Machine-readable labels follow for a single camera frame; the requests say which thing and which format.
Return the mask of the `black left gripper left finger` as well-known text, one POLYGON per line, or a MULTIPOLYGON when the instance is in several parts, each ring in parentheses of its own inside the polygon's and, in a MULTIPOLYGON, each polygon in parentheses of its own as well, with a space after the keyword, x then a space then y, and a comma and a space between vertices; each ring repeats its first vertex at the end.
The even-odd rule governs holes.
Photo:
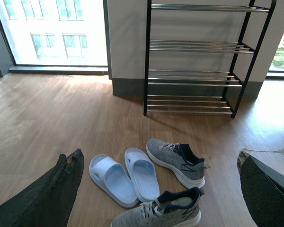
POLYGON ((81 149, 60 154, 52 169, 0 205, 0 227, 67 226, 83 170, 81 149))

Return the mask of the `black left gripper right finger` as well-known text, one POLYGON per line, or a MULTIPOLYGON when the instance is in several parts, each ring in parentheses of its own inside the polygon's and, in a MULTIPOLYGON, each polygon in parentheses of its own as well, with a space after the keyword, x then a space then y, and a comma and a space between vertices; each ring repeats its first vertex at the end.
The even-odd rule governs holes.
POLYGON ((241 191, 258 227, 284 227, 284 175, 242 149, 237 158, 241 191))

